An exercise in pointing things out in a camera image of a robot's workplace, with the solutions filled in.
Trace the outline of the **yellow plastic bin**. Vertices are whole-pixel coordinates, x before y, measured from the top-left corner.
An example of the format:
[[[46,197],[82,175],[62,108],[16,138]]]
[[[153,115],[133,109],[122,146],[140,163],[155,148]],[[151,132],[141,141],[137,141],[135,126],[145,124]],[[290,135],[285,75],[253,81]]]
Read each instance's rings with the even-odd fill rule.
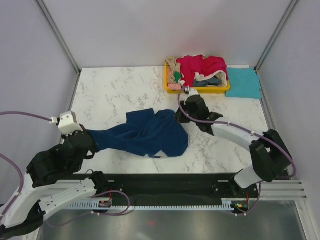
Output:
[[[170,89],[168,87],[168,70],[169,65],[164,62],[164,89],[168,94],[178,94],[178,90]],[[231,88],[230,82],[227,82],[226,87],[210,86],[210,87],[195,87],[200,94],[225,94]]]

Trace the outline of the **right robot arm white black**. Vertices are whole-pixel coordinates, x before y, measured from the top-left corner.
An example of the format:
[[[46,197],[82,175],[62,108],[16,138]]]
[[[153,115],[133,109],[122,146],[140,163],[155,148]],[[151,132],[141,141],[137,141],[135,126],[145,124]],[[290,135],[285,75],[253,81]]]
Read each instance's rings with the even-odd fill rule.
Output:
[[[199,94],[178,100],[176,118],[181,123],[193,122],[202,132],[228,140],[250,153],[251,165],[236,173],[229,184],[229,191],[235,197],[242,196],[253,184],[271,183],[289,166],[293,174],[297,171],[277,131],[255,132],[231,123],[222,114],[210,112]]]

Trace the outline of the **navy blue printed t-shirt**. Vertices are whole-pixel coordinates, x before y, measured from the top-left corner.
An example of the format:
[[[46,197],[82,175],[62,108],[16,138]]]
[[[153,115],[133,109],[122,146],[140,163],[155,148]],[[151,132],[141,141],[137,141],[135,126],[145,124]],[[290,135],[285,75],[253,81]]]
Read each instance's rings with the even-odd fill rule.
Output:
[[[88,132],[99,152],[114,149],[141,157],[172,158],[182,156],[189,146],[189,136],[171,109],[128,112],[126,123]]]

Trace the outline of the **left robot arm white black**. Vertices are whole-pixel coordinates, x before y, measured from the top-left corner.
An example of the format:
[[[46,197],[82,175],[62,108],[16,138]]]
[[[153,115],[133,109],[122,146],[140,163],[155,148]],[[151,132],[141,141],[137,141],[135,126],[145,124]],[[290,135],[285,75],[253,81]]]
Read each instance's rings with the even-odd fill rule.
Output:
[[[106,196],[109,182],[101,171],[95,171],[77,185],[56,195],[44,194],[58,181],[66,180],[81,170],[98,145],[87,130],[75,131],[62,144],[39,152],[26,168],[24,182],[10,202],[2,205],[0,237],[8,240],[39,229],[44,221],[70,204],[94,195]]]

